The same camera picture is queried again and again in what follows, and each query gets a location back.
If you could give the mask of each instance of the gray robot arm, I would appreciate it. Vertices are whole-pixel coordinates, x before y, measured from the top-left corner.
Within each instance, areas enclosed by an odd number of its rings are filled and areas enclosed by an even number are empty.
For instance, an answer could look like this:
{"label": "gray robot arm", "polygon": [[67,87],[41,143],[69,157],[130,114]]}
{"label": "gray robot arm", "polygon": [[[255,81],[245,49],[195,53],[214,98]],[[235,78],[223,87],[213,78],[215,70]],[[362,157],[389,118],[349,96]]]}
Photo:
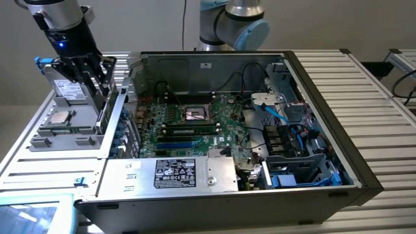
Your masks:
{"label": "gray robot arm", "polygon": [[195,50],[257,50],[269,32],[259,0],[201,0]]}

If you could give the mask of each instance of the warning label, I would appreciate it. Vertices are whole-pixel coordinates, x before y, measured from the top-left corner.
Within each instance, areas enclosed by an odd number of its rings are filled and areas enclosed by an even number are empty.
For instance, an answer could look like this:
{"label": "warning label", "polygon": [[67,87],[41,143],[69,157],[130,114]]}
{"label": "warning label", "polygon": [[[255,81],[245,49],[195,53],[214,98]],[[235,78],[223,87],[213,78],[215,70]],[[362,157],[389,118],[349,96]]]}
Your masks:
{"label": "warning label", "polygon": [[154,188],[195,187],[194,159],[169,159],[155,161]]}
{"label": "warning label", "polygon": [[83,100],[85,95],[79,89],[78,83],[71,83],[66,79],[55,79],[54,84],[66,100]]}

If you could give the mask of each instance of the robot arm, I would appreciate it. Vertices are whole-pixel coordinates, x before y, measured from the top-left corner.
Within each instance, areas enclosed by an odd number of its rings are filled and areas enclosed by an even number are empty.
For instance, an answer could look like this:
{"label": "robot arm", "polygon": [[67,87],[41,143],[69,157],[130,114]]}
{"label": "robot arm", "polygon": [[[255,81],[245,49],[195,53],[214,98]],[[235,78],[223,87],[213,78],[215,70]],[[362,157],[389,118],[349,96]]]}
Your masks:
{"label": "robot arm", "polygon": [[269,32],[259,0],[201,0],[197,50],[257,50]]}
{"label": "robot arm", "polygon": [[70,82],[83,84],[90,96],[97,93],[93,78],[102,96],[106,96],[115,58],[103,57],[97,50],[87,27],[93,18],[91,9],[79,6],[77,0],[23,0],[23,2],[58,54],[53,68]]}

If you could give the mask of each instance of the white wall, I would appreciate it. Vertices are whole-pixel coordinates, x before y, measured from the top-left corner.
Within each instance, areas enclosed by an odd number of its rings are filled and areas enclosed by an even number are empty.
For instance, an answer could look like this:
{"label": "white wall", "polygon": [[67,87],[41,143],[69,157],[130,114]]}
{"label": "white wall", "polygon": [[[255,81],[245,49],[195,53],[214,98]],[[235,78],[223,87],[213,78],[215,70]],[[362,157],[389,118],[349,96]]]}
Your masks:
{"label": "white wall", "polygon": [[[79,0],[91,5],[101,51],[179,50],[182,0]],[[262,0],[270,35],[262,49],[347,48],[381,60],[389,48],[416,48],[414,0]],[[187,0],[185,48],[198,40],[198,1]],[[42,101],[50,87],[33,57],[54,53],[27,11],[0,7],[0,105]]]}

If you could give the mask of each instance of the motherboard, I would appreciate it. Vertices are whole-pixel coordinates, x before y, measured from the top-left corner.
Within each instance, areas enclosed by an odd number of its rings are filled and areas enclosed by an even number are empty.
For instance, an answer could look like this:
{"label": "motherboard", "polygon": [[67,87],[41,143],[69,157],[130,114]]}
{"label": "motherboard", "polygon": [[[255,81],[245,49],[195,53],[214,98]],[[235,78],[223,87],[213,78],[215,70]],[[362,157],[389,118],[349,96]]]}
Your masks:
{"label": "motherboard", "polygon": [[251,169],[241,101],[230,94],[142,98],[135,115],[139,158],[219,154],[231,156],[238,168]]}

